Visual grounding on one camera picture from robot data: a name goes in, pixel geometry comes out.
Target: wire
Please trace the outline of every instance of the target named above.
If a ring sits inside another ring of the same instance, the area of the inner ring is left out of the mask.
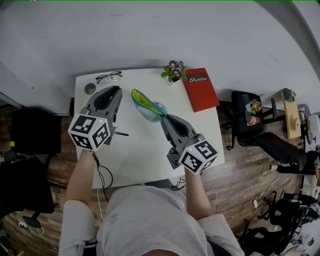
[[[39,232],[39,229],[38,229],[38,228],[37,228],[37,231],[38,231],[39,235],[42,236],[45,240],[47,240],[49,243],[54,244],[54,245],[57,245],[57,246],[59,245],[58,243],[55,243],[55,242],[50,241],[48,238],[46,238],[46,237],[43,235],[43,233],[45,232],[45,230],[44,230],[43,227],[42,227],[42,233]]]
[[[30,233],[31,233],[34,237],[36,237],[36,236],[37,236],[36,232],[34,232],[34,230],[33,230],[27,223],[26,223],[26,226],[28,227]]]
[[[93,158],[94,158],[94,160],[96,162],[96,168],[98,170],[99,177],[100,177],[100,180],[101,180],[101,183],[102,183],[102,192],[103,192],[103,194],[105,196],[106,201],[109,202],[109,199],[108,199],[107,194],[106,194],[106,190],[109,189],[112,186],[112,184],[114,182],[114,176],[112,175],[111,171],[107,167],[105,167],[105,166],[100,164],[100,161],[99,161],[98,157],[96,156],[95,152],[92,152],[92,155],[93,155]],[[100,167],[105,168],[109,172],[109,174],[111,176],[111,182],[110,182],[109,186],[107,186],[107,187],[105,187],[105,185],[106,185],[105,178],[100,172]]]
[[[31,234],[32,234],[31,232],[30,232],[30,234],[28,234],[28,233],[26,233],[26,232],[24,231],[25,227],[21,227],[19,224],[18,224],[18,226],[19,226],[20,229],[22,229],[23,233],[25,233],[25,234],[28,235],[29,237],[31,236]]]
[[[101,211],[100,200],[99,200],[99,188],[96,189],[96,197],[98,198],[98,203],[99,203],[99,208],[100,208],[101,219],[104,220],[104,217],[102,217],[102,211]]]
[[[254,196],[254,199],[257,200],[257,201],[260,201],[262,198],[264,198],[265,194],[267,193],[269,187],[271,186],[272,183],[274,183],[276,181],[276,179],[279,177],[280,175],[280,172],[278,173],[278,175],[275,177],[275,179],[273,181],[271,181],[271,183],[269,184],[269,186],[266,188],[266,190],[264,191],[263,195],[259,198],[259,195],[256,194]]]
[[[260,228],[259,227],[259,221],[258,221],[258,208],[255,208],[256,209],[256,217],[255,217],[255,219],[256,219],[256,224],[258,225],[258,228]]]
[[[184,184],[186,183],[185,179],[179,178],[179,181],[177,181],[177,183],[175,185],[171,186],[171,190],[172,191],[179,191],[182,190],[186,185],[182,186],[182,187],[178,187],[180,184]]]

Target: red book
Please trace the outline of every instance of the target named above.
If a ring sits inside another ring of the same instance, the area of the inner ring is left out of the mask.
[[[193,112],[207,110],[219,105],[215,89],[205,68],[187,69],[183,80]]]

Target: eyeglasses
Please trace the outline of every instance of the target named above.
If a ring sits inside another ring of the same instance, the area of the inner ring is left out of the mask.
[[[122,78],[123,76],[121,75],[122,71],[115,71],[112,72],[111,74],[102,74],[99,75],[98,77],[96,77],[96,84],[101,84],[104,85],[108,82],[108,77],[111,77],[111,79],[113,81],[118,81],[120,78]]]

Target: forearm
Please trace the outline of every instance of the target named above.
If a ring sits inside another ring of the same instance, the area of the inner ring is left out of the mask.
[[[285,252],[281,253],[281,256],[290,256],[291,254],[293,254],[298,248],[298,245],[295,245],[293,247],[291,247],[290,249],[286,250]]]
[[[184,169],[186,183],[186,209],[194,219],[212,215],[209,199],[201,181],[201,176]]]
[[[95,159],[88,150],[82,150],[68,186],[66,200],[76,200],[88,205],[94,180]]]
[[[316,167],[315,170],[314,170],[314,174],[315,174],[315,177],[320,180],[320,173],[319,173],[319,168]]]

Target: office chair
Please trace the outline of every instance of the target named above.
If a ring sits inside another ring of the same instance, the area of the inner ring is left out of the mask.
[[[269,209],[262,216],[259,215],[258,219],[270,219],[272,225],[278,225],[283,231],[293,235],[303,217],[306,215],[308,207],[301,205],[300,201],[292,202],[285,198],[276,201],[277,192],[273,191],[273,194],[274,196],[271,203],[265,197],[263,198],[268,204]]]
[[[12,152],[4,154],[5,161],[0,165],[0,220],[27,209],[35,213],[32,217],[23,216],[23,220],[33,228],[41,228],[37,220],[39,214],[55,211],[47,180],[51,157],[43,164],[37,157],[15,159],[14,155]]]
[[[249,221],[247,219],[244,221],[246,222],[244,231],[241,236],[236,235],[236,237],[245,256],[250,256],[253,252],[263,256],[269,256],[272,253],[279,255],[293,237],[284,230],[269,232],[265,227],[248,229]]]
[[[229,119],[221,127],[232,129],[232,145],[227,146],[228,151],[235,147],[237,138],[242,147],[260,147],[279,163],[298,165],[300,171],[303,169],[307,162],[307,155],[303,149],[286,142],[272,132],[265,132],[265,124],[286,119],[285,115],[277,116],[276,102],[273,98],[271,99],[272,108],[265,112],[262,109],[249,112],[248,108],[251,109],[252,102],[261,102],[260,97],[253,93],[233,91],[231,101],[233,114],[230,114],[224,107],[224,103],[220,102],[220,109]],[[252,117],[259,119],[260,122],[248,125]]]

